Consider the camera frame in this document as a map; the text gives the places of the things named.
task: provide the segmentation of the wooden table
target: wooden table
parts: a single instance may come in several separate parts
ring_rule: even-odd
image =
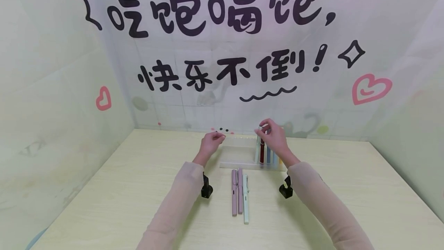
[[[32,250],[134,250],[202,136],[134,130]],[[293,138],[288,143],[348,206],[376,249],[444,249],[444,224],[370,143]],[[333,249],[298,197],[284,199],[278,192],[284,172],[245,172],[249,225],[231,216],[231,170],[220,169],[213,157],[205,174],[214,192],[196,201],[176,241],[179,249]]]

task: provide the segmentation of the heart drawing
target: heart drawing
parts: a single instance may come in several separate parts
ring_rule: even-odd
[[[358,86],[365,79],[368,79],[368,88],[372,88],[376,84],[384,84],[385,89],[382,90],[382,92],[380,92],[377,95],[374,95],[374,96],[371,96],[368,98],[358,99]],[[365,74],[362,77],[358,78],[355,81],[355,83],[353,84],[353,89],[351,90],[351,97],[353,98],[353,103],[354,103],[354,105],[359,105],[359,104],[369,103],[370,101],[376,101],[377,99],[383,98],[392,89],[392,86],[393,86],[393,83],[388,78],[375,79],[375,76],[373,74]],[[362,96],[366,97],[369,95],[373,95],[374,90],[365,91],[364,89],[361,89],[360,94]]]
[[[101,104],[100,102],[103,101],[103,99],[105,99],[105,96],[106,96],[106,104]],[[99,97],[96,98],[96,106],[97,109],[100,111],[105,111],[111,108],[111,95],[110,91],[108,90],[108,88],[106,88],[106,86],[102,86],[100,88]]]

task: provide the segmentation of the finger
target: finger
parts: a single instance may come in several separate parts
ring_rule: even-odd
[[[268,140],[268,136],[267,134],[263,133],[260,129],[256,129],[254,130],[254,132],[262,139],[264,140],[264,142],[266,142],[266,140]]]
[[[262,132],[265,133],[267,130],[271,130],[271,125],[266,125],[262,128]]]
[[[216,142],[220,145],[225,140],[225,136],[221,136],[218,139],[216,139]]]
[[[270,119],[270,118],[263,120],[263,121],[259,124],[259,126],[262,127],[262,126],[265,125],[265,124],[271,125],[271,128],[274,128],[274,127],[277,126],[277,124],[276,124],[272,119]]]
[[[207,133],[207,135],[210,136],[212,139],[217,139],[217,138],[222,137],[222,136],[225,137],[225,134],[217,132],[217,131],[213,131],[213,132]]]

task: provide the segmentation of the sweater sleeve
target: sweater sleeve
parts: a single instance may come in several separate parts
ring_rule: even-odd
[[[337,250],[374,250],[369,238],[344,203],[308,163],[288,168],[292,188],[319,220]]]
[[[170,250],[204,185],[204,168],[185,162],[136,250]]]

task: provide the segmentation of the wall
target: wall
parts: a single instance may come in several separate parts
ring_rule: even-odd
[[[89,0],[138,127],[362,141],[436,69],[437,1]]]
[[[444,65],[370,142],[444,221]]]
[[[23,250],[134,123],[82,0],[0,8],[0,249]]]
[[[436,46],[444,43],[443,33],[444,0],[438,0],[406,53],[436,69],[386,120],[372,119],[377,132],[370,142],[444,221],[444,51]],[[380,106],[375,114],[383,113]]]

